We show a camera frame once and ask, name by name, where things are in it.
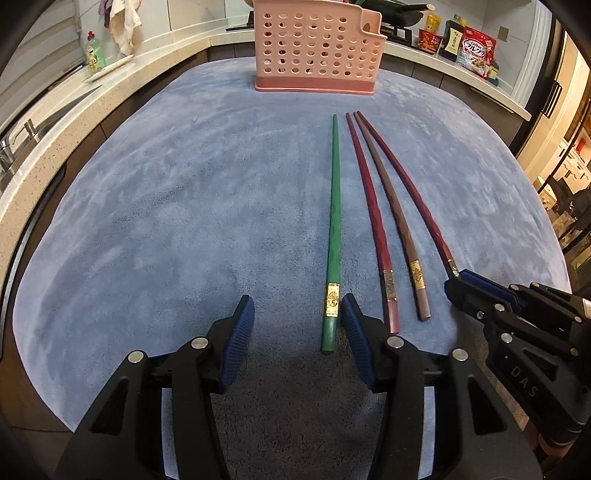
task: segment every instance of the green chopstick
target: green chopstick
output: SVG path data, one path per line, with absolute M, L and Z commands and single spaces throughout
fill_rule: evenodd
M 328 355 L 335 351 L 336 327 L 340 302 L 340 161 L 339 121 L 333 115 L 332 180 L 330 190 L 329 259 L 326 268 L 326 304 L 322 320 L 320 351 Z

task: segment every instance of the metal screw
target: metal screw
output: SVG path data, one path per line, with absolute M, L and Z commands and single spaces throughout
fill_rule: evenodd
M 135 350 L 127 356 L 127 360 L 129 360 L 133 364 L 137 364 L 137 363 L 141 362 L 143 359 L 144 359 L 144 354 L 142 352 L 140 352 L 139 350 Z
M 392 348 L 400 348 L 404 346 L 404 340 L 397 336 L 389 337 L 388 340 L 386 340 L 386 343 Z
M 463 348 L 456 348 L 452 352 L 452 357 L 455 358 L 458 362 L 463 362 L 468 360 L 468 352 L 466 352 Z
M 191 342 L 191 346 L 195 350 L 201 350 L 202 348 L 205 348 L 207 345 L 209 345 L 209 342 L 207 341 L 207 339 L 205 337 L 194 338 L 193 341 Z

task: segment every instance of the sauce bottle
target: sauce bottle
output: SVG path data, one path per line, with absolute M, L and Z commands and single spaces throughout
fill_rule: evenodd
M 439 48 L 439 55 L 451 61 L 457 60 L 457 52 L 460 50 L 460 41 L 465 26 L 466 21 L 459 15 L 454 15 L 453 20 L 448 20 L 445 23 L 445 34 Z

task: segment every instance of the green bottle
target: green bottle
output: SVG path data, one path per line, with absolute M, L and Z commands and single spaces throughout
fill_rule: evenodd
M 96 72 L 104 69 L 107 64 L 103 49 L 100 46 L 100 40 L 95 38 L 94 32 L 88 32 L 88 42 L 86 42 L 86 60 L 90 68 L 90 73 L 94 75 Z

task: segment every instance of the cereal bag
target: cereal bag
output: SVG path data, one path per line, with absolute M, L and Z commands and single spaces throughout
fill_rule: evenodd
M 457 53 L 457 62 L 485 79 L 495 59 L 495 47 L 494 38 L 466 27 Z

